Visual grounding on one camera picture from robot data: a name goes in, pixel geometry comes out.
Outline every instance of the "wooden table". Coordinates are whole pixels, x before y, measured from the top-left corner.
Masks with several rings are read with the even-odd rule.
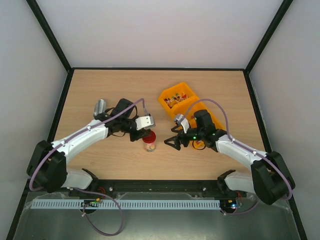
[[[177,151],[164,144],[174,135],[170,129],[175,124],[157,99],[164,89],[180,82],[186,82],[199,98],[211,98],[222,105],[236,139],[264,149],[242,71],[78,69],[72,77],[55,139],[88,124],[99,99],[105,99],[110,108],[121,98],[132,102],[144,98],[156,123],[156,150],[146,152],[142,140],[130,142],[127,135],[110,136],[78,154],[69,166],[88,169],[99,179],[113,180],[214,180],[230,169],[247,171],[237,161],[211,149],[187,147]],[[221,111],[214,104],[205,104],[225,125]],[[140,105],[138,113],[143,116]]]

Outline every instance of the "glass jar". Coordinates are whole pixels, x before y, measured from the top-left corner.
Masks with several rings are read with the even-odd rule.
[[[142,138],[144,141],[144,149],[147,152],[153,152],[156,149],[156,134],[153,131],[150,131],[149,136],[145,136]]]

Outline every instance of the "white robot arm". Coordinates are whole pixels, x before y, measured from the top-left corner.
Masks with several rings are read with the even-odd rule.
[[[115,108],[95,114],[95,119],[71,135],[51,143],[45,140],[39,142],[33,152],[27,168],[27,174],[32,176],[44,156],[58,147],[50,158],[44,162],[40,171],[36,173],[35,182],[46,189],[48,193],[55,192],[59,188],[88,188],[96,176],[87,169],[68,167],[68,163],[78,153],[116,132],[129,133],[130,141],[136,141],[148,136],[150,134],[149,128],[155,126],[153,117],[150,115],[141,117],[136,115],[133,118],[129,118],[133,108],[106,122],[106,120],[114,117],[132,104],[132,102],[122,98]]]
[[[205,147],[230,156],[251,171],[251,174],[235,170],[223,173],[218,178],[222,192],[238,190],[254,193],[264,203],[271,205],[289,192],[288,184],[291,189],[295,187],[295,182],[278,152],[267,153],[253,149],[235,140],[223,129],[216,129],[207,110],[196,111],[194,118],[196,127],[191,128],[187,119],[178,114],[174,119],[176,126],[171,129],[177,135],[166,139],[164,143],[180,150],[181,144],[187,147],[190,141],[203,141]]]

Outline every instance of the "purple cable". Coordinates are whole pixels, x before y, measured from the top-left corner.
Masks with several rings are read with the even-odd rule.
[[[124,110],[122,110],[121,112],[119,112],[118,114],[116,114],[115,116],[113,117],[110,117],[109,119],[107,120],[104,120],[102,122],[99,122],[95,125],[92,125],[90,129],[94,129],[102,124],[106,124],[114,119],[116,119],[117,117],[119,117],[120,115],[124,114],[126,111],[128,111],[129,109],[132,109],[135,105],[137,105],[138,103],[140,103],[142,101],[142,106],[143,106],[143,110],[144,112],[147,114],[147,110],[146,110],[146,107],[145,107],[145,100],[143,98],[140,98],[138,101],[136,101],[135,103],[131,104],[130,106],[128,106],[127,108],[125,108]],[[88,128],[85,128],[85,129],[82,129],[81,131],[78,131],[76,132],[75,134],[73,134],[71,137],[69,137],[68,139],[66,139],[64,142],[65,143],[68,143],[69,141],[71,141],[72,139],[74,139],[75,137],[79,136],[80,134],[83,134],[85,132],[89,131]],[[42,165],[46,162],[46,160],[60,147],[62,147],[62,143],[60,143],[59,145],[57,145],[54,149],[52,149],[51,151],[48,152],[47,155],[45,155],[45,157],[41,160],[41,162],[39,163],[39,165],[36,167],[34,173],[32,174],[32,177],[30,179],[30,182],[29,182],[29,188],[31,191],[38,191],[40,189],[42,189],[42,187],[37,187],[37,188],[34,188],[33,185],[34,185],[34,181],[35,181],[35,178],[36,178],[36,175],[38,174],[40,168],[42,167]]]
[[[234,213],[227,213],[227,212],[223,211],[222,209],[220,209],[220,212],[223,213],[223,214],[226,214],[226,215],[230,215],[230,216],[247,214],[247,213],[250,213],[253,209],[255,209],[255,208],[259,205],[260,201],[261,201],[261,200],[258,200],[258,201],[255,203],[255,205],[253,205],[253,207],[249,208],[249,209],[246,210],[246,211],[234,212]]]
[[[226,134],[227,134],[229,140],[230,140],[232,143],[238,145],[240,148],[242,148],[242,149],[248,151],[249,153],[252,153],[252,154],[253,154],[254,151],[255,151],[254,149],[251,149],[251,148],[249,148],[249,147],[241,144],[240,142],[238,142],[237,140],[235,140],[235,139],[230,135],[230,133],[229,133],[229,123],[228,123],[227,114],[226,114],[225,110],[222,108],[222,106],[221,106],[219,103],[217,103],[216,101],[214,101],[214,100],[212,100],[212,99],[209,99],[209,98],[203,98],[203,99],[200,99],[200,100],[198,100],[198,101],[195,101],[195,102],[194,102],[193,104],[191,104],[191,106],[186,110],[186,113],[184,114],[183,117],[184,117],[184,118],[187,117],[188,113],[190,112],[191,108],[192,108],[194,105],[196,105],[196,104],[199,103],[199,102],[205,102],[205,101],[214,103],[214,104],[217,105],[217,106],[220,108],[220,110],[222,111],[222,113],[223,113],[223,115],[224,115],[224,119],[225,119]],[[279,176],[283,179],[286,187],[288,188],[289,195],[288,195],[288,197],[282,198],[282,200],[289,200],[289,199],[292,197],[292,188],[291,188],[291,185],[290,185],[289,181],[286,179],[286,177],[283,175],[283,173],[282,173],[268,158],[266,158],[265,156],[262,156],[262,155],[261,155],[260,153],[258,153],[258,152],[256,152],[255,155],[257,155],[259,158],[261,158],[261,159],[263,159],[264,161],[266,161],[266,162],[279,174]]]
[[[108,198],[110,200],[112,200],[115,205],[118,207],[118,209],[120,210],[120,213],[121,213],[121,224],[120,224],[120,227],[119,229],[115,232],[115,233],[106,233],[106,232],[103,232],[101,230],[99,230],[98,228],[96,228],[96,226],[90,221],[89,217],[87,216],[85,210],[86,210],[86,207],[88,204],[85,204],[83,209],[82,209],[82,213],[83,213],[83,216],[88,220],[88,222],[90,223],[91,227],[96,231],[98,232],[99,234],[103,235],[103,236],[107,236],[107,237],[112,237],[112,236],[115,236],[115,235],[118,235],[119,233],[121,233],[121,231],[123,230],[124,228],[124,224],[125,224],[125,214],[124,214],[124,211],[121,209],[121,206],[119,205],[119,203],[114,200],[112,197],[108,196],[108,195],[105,195],[103,193],[100,193],[100,192],[94,192],[94,191],[85,191],[85,190],[82,190],[80,188],[75,188],[75,190],[79,191],[79,192],[82,192],[82,193],[85,193],[85,194],[95,194],[95,195],[100,195],[100,196],[103,196],[105,198]]]

